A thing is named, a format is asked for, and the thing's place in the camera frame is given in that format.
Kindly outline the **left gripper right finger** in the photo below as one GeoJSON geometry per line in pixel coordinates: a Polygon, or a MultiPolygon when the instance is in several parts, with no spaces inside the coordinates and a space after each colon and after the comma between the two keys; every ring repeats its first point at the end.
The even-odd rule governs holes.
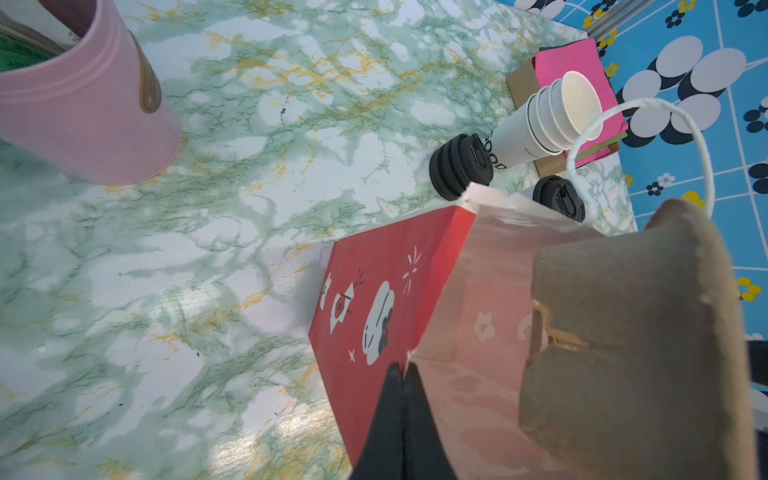
{"type": "Polygon", "coordinates": [[[403,395],[403,478],[456,480],[415,363],[405,372],[403,395]]]}

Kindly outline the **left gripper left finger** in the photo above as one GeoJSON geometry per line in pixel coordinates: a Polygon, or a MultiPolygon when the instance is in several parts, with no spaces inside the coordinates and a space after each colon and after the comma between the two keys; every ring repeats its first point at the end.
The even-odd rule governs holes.
{"type": "Polygon", "coordinates": [[[363,451],[350,479],[404,479],[404,395],[399,365],[388,367],[363,451]]]}

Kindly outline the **red white paper bag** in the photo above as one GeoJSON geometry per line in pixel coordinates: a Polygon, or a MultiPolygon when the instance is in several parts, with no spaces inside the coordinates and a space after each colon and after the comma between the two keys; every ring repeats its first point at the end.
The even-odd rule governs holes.
{"type": "Polygon", "coordinates": [[[337,241],[310,341],[352,470],[388,367],[418,366],[457,479],[581,479],[520,428],[532,271],[550,246],[607,237],[473,184],[445,207],[337,241]]]}

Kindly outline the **single cardboard cup carrier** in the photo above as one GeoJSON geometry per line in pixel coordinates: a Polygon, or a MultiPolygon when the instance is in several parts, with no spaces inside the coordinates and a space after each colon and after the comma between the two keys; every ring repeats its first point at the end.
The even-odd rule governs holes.
{"type": "Polygon", "coordinates": [[[731,258],[693,203],[540,250],[519,425],[581,479],[754,479],[731,258]]]}

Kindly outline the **white paper coffee cup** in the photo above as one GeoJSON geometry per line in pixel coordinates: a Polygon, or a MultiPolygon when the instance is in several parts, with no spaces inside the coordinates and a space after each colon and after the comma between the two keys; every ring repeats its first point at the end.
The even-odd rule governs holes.
{"type": "Polygon", "coordinates": [[[519,194],[525,196],[526,198],[532,199],[533,201],[538,202],[539,195],[540,195],[540,188],[537,183],[531,185],[530,187],[519,191],[519,194]]]}

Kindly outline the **black cup lid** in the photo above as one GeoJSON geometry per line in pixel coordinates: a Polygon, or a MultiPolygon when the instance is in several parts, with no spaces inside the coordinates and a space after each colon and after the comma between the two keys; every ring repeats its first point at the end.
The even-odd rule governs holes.
{"type": "Polygon", "coordinates": [[[532,200],[576,222],[586,218],[586,207],[574,185],[557,175],[541,178],[533,187],[532,200]]]}

